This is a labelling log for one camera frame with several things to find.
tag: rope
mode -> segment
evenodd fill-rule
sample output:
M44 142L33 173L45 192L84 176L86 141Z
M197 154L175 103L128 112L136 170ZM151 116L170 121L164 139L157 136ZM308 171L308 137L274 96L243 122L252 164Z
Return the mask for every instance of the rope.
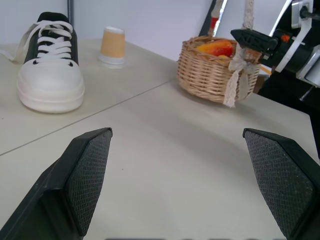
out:
M242 24L243 29L253 29L254 26L254 0L245 0L244 20ZM245 48L241 48L239 43L236 45L235 55L229 64L229 70L234 71L229 79L224 94L223 104L234 108L237 96L237 85L239 81L239 99L244 99L249 92L249 77L253 73L254 66L246 62Z

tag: paper cup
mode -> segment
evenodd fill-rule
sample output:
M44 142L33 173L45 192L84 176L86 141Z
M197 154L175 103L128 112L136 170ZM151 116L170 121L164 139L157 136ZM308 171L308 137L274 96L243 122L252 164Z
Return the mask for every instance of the paper cup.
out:
M107 26L104 29L99 60L107 67L118 69L125 62L125 31Z

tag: black sneaker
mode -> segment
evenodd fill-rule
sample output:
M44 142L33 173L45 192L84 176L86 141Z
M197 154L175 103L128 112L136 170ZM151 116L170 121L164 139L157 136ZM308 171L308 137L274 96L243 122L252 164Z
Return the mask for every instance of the black sneaker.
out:
M17 80L21 102L45 113L78 108L85 85L78 63L77 35L68 18L61 13L42 13L23 35L14 58L1 53L18 61L26 50Z

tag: sneaker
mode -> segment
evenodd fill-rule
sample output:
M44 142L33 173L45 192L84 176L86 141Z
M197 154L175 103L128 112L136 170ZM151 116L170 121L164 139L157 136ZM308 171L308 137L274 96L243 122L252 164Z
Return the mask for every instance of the sneaker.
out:
M17 92L30 109L44 113L65 113L83 102L85 85L78 63L77 35L61 13L44 12L23 35L15 57L20 61Z

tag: shoe sole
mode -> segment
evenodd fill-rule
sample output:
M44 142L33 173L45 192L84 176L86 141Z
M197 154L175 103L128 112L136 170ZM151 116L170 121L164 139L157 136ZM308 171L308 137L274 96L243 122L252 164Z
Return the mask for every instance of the shoe sole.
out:
M23 79L19 75L16 87L17 87L17 93L20 101L26 107L38 112L49 113L49 114L67 113L79 108L84 101L84 93L85 93L84 90L79 92L79 96L77 96L72 100L61 99L60 101L50 101L46 99L37 99L37 96L32 96L27 92L23 91L19 86L20 82L23 82ZM84 89L83 81L79 89Z

